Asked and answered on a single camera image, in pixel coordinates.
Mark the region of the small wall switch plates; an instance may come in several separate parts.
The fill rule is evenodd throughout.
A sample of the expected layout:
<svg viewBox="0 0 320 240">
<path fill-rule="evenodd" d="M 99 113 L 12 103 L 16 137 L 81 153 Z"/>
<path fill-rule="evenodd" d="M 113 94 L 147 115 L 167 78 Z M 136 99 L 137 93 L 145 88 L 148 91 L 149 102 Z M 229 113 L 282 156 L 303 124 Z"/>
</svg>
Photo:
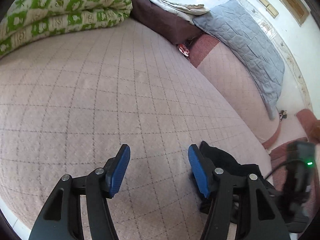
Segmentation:
<svg viewBox="0 0 320 240">
<path fill-rule="evenodd" d="M 258 0 L 266 9 L 266 11 L 273 17 L 276 18 L 279 15 L 279 12 L 268 0 Z"/>
</svg>

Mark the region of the red patterned small item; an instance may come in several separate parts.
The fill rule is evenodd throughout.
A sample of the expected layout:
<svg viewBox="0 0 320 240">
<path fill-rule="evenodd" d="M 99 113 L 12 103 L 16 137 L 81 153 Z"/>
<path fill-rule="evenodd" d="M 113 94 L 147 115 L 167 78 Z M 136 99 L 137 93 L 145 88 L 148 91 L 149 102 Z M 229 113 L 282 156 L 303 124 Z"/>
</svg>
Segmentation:
<svg viewBox="0 0 320 240">
<path fill-rule="evenodd" d="M 189 57 L 190 51 L 185 44 L 179 44 L 177 48 L 185 57 Z"/>
</svg>

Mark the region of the black pants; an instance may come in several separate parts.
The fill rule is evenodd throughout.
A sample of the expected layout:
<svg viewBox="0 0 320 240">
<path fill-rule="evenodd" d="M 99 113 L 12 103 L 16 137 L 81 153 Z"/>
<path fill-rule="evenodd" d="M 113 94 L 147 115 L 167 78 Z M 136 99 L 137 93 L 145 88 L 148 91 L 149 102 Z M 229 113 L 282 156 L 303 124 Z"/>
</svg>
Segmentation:
<svg viewBox="0 0 320 240">
<path fill-rule="evenodd" d="M 204 157 L 213 162 L 215 167 L 220 167 L 234 176 L 244 177 L 251 173 L 256 174 L 268 191 L 276 190 L 271 183 L 263 178 L 257 164 L 239 164 L 232 155 L 217 147 L 209 146 L 205 141 L 200 143 L 199 150 Z M 200 212 L 208 215 L 210 210 L 210 199 L 205 198 L 199 189 L 197 190 L 197 195 L 201 200 Z M 239 203 L 239 197 L 234 195 L 231 213 L 231 223 L 233 224 L 237 224 L 239 215 L 239 208 L 236 206 L 236 203 Z"/>
</svg>

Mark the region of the grey quilted blanket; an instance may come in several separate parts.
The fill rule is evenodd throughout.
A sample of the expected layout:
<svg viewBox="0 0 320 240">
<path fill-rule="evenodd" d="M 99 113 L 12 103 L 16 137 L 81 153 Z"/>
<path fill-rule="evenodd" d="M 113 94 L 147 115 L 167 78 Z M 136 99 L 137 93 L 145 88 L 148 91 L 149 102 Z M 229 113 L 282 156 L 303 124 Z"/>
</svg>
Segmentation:
<svg viewBox="0 0 320 240">
<path fill-rule="evenodd" d="M 280 54 L 252 16 L 236 0 L 217 5 L 193 23 L 224 43 L 246 67 L 266 107 L 276 117 L 285 64 Z"/>
</svg>

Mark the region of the dark purple folded blanket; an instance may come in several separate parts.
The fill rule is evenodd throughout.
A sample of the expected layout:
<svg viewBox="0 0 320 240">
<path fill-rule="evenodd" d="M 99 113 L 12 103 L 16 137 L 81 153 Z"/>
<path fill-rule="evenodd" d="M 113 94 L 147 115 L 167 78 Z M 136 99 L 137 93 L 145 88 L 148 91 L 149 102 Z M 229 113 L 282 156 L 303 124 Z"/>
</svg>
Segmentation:
<svg viewBox="0 0 320 240">
<path fill-rule="evenodd" d="M 163 10 L 150 2 L 150 0 L 131 1 L 133 9 L 130 16 L 162 35 L 175 46 L 193 40 L 202 34 L 201 29 L 198 27 L 179 16 Z"/>
</svg>

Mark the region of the small black hair clip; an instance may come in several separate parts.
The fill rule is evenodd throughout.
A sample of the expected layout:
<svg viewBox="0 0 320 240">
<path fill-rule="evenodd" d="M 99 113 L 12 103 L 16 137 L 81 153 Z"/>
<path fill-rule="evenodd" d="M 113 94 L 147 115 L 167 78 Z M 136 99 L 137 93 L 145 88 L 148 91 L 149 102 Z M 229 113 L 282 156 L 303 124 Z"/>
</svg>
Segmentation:
<svg viewBox="0 0 320 240">
<path fill-rule="evenodd" d="M 279 112 L 279 118 L 280 120 L 282 121 L 283 119 L 286 119 L 287 118 L 287 111 L 286 110 L 281 110 Z"/>
</svg>

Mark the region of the green and cream folded quilt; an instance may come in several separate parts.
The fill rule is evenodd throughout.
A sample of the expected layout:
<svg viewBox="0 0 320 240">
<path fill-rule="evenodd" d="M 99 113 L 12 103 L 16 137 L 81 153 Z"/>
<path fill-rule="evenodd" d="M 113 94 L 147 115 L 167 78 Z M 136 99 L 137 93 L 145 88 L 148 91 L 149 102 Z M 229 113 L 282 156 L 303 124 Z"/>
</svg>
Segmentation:
<svg viewBox="0 0 320 240">
<path fill-rule="evenodd" d="M 1 56 L 42 38 L 114 27 L 131 0 L 12 0 L 1 6 Z"/>
</svg>

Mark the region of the wooden wall frame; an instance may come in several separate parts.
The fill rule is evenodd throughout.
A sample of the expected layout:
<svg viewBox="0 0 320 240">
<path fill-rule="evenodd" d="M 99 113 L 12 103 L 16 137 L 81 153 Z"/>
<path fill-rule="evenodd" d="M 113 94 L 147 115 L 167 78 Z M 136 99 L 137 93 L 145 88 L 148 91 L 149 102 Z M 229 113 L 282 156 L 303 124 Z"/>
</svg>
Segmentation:
<svg viewBox="0 0 320 240">
<path fill-rule="evenodd" d="M 280 0 L 281 3 L 285 6 L 285 8 L 290 12 L 293 18 L 296 20 L 298 25 L 301 27 L 310 12 L 307 6 L 302 2 L 302 0 Z"/>
</svg>

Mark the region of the pink long bolster pillow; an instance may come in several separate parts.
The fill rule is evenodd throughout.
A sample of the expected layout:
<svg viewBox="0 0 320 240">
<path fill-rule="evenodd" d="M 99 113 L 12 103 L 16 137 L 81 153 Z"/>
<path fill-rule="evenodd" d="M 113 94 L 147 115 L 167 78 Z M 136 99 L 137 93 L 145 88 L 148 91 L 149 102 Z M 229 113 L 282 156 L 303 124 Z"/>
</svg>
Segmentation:
<svg viewBox="0 0 320 240">
<path fill-rule="evenodd" d="M 280 119 L 271 120 L 246 67 L 216 38 L 203 34 L 190 47 L 190 62 L 240 115 L 265 149 L 278 139 Z"/>
</svg>

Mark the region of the pink quilted bed cover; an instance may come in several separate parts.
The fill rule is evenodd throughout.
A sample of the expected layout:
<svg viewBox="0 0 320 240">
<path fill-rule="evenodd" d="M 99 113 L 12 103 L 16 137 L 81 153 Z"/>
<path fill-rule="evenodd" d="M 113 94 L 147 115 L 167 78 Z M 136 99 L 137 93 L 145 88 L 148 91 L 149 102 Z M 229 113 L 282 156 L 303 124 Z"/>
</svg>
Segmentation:
<svg viewBox="0 0 320 240">
<path fill-rule="evenodd" d="M 120 239 L 199 239 L 205 216 L 188 147 L 205 141 L 271 170 L 219 91 L 171 45 L 128 19 L 45 38 L 1 59 L 1 198 L 31 228 L 64 174 L 84 176 L 129 145 L 109 201 Z"/>
</svg>

